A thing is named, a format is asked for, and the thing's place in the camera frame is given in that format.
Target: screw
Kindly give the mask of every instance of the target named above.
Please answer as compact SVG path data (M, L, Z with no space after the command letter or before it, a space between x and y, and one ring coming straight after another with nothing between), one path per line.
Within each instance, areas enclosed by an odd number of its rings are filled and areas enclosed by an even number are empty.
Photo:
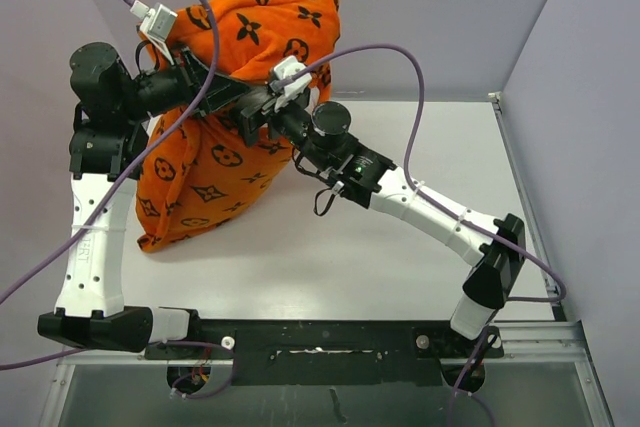
M429 348L429 337L426 335L419 335L416 338L416 345L419 349L428 349Z
M227 335L226 337L222 338L221 344L225 349L231 350L233 349L233 346L236 345L236 340L233 337Z

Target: white table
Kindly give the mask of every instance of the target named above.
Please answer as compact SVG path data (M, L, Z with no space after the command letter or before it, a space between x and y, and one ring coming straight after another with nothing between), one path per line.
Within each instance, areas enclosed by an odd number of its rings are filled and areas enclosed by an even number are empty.
M400 163L416 104L345 105L351 132ZM414 177L470 208L523 218L489 103L427 104L411 165ZM131 209L126 304L195 308L211 318L448 319L468 266L425 234L346 200L316 217L313 196L322 187L289 166L241 217L155 254L139 251L142 229ZM536 266L525 264L513 294L546 296ZM553 315L547 304L513 303L498 319Z

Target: orange blanket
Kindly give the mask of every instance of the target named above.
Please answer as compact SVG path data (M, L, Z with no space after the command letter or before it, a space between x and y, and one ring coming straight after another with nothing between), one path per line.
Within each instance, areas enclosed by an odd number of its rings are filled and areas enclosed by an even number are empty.
M210 4L220 30L218 71L239 80L264 83L269 70L290 55L309 64L331 53L340 37L338 0L211 0ZM178 12L167 44L170 48L185 44L202 62L211 62L211 26L202 6ZM166 68L164 59L160 68ZM329 65L313 77L318 101L328 100ZM247 148L227 110L187 119L145 159L136 203L145 231L138 239L143 251L157 251L237 217L290 160L291 145L284 139L269 141L266 130L260 142ZM163 115L151 141L180 113L174 109Z

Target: cloth fold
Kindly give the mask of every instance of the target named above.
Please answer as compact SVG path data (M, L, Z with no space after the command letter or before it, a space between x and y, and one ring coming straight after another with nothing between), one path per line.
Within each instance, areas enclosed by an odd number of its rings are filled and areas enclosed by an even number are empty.
M218 71L262 84L270 69L294 55L309 64L330 54L340 37L339 0L211 0L220 32ZM167 45L186 45L200 61L211 62L211 25L201 5L178 12ZM147 46L149 55L167 67ZM313 74L317 102L329 100L328 64ZM151 136L159 137L180 116L162 115ZM291 159L284 139L270 141L266 129L251 148L244 145L228 108L204 119L187 119L148 156L138 182L136 214L145 231L138 245L154 252L213 230L234 219L268 189Z

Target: white tabletop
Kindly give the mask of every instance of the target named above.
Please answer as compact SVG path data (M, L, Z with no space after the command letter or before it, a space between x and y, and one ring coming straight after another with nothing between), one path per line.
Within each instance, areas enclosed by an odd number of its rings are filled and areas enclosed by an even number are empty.
M400 163L416 104L345 105L351 132ZM524 218L489 103L428 103L411 166L414 177L461 204ZM241 217L155 254L139 251L142 229L132 208L126 304L195 308L210 318L448 319L468 266L422 232L343 199L316 217L313 196L321 188L289 166ZM512 293L546 296L536 266L525 264ZM553 316L547 304L512 303L498 319Z

